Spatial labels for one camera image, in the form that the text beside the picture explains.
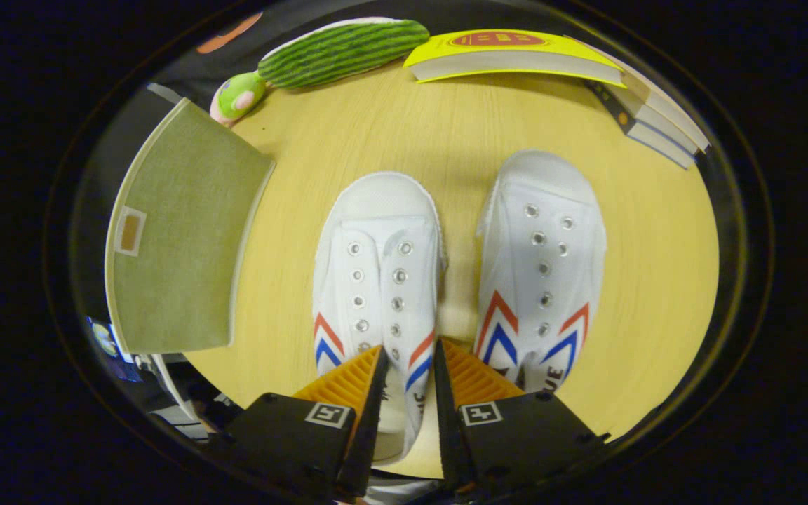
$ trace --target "white sneaker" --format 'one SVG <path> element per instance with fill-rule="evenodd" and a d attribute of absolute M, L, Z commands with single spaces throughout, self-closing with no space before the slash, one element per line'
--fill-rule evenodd
<path fill-rule="evenodd" d="M 600 298 L 607 239 L 591 185 L 554 154 L 519 151 L 488 195 L 483 234 L 473 352 L 526 392 L 555 391 Z"/>
<path fill-rule="evenodd" d="M 423 418 L 435 347 L 442 234 L 429 192 L 410 176 L 371 173 L 337 199 L 317 246 L 314 348 L 323 376 L 382 345 L 391 359 L 375 457 L 406 456 Z"/>

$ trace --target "wooden table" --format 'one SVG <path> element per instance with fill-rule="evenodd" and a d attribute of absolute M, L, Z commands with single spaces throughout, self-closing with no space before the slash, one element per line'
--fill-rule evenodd
<path fill-rule="evenodd" d="M 244 253 L 228 348 L 189 352 L 241 406 L 314 380 L 311 276 L 339 192 L 400 170 L 435 198 L 450 265 L 439 333 L 475 338 L 485 195 L 523 148 L 570 160 L 592 183 L 609 250 L 586 348 L 557 396 L 610 440 L 673 390 L 702 342 L 715 300 L 715 218 L 696 167 L 630 140 L 580 80 L 485 74 L 416 83 L 400 61 L 311 90 L 272 90 L 234 131 L 276 159 Z M 440 478 L 433 383 L 408 457 L 384 470 Z"/>

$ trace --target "cucumber plush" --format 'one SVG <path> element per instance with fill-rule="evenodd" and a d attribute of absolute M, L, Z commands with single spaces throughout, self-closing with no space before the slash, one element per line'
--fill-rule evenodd
<path fill-rule="evenodd" d="M 273 49 L 256 72 L 222 84 L 211 102 L 211 117 L 223 124 L 243 117 L 263 96 L 265 81 L 278 88 L 330 83 L 382 66 L 428 40 L 429 30 L 414 20 L 368 17 L 331 23 Z"/>

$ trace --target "olive green pad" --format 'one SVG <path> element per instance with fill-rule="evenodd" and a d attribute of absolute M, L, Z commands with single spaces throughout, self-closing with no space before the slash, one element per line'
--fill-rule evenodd
<path fill-rule="evenodd" d="M 151 132 L 105 247 L 108 310 L 127 352 L 231 343 L 238 266 L 273 166 L 187 99 Z"/>

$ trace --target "shoe eyelet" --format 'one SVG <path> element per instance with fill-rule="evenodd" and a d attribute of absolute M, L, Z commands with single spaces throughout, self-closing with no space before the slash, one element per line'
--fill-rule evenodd
<path fill-rule="evenodd" d="M 404 284 L 404 281 L 407 280 L 407 271 L 404 269 L 395 269 L 395 271 L 391 273 L 391 278 L 394 279 L 395 284 Z"/>
<path fill-rule="evenodd" d="M 541 294 L 541 297 L 538 297 L 538 305 L 541 308 L 551 308 L 553 303 L 554 295 L 552 295 L 549 291 L 545 291 Z"/>

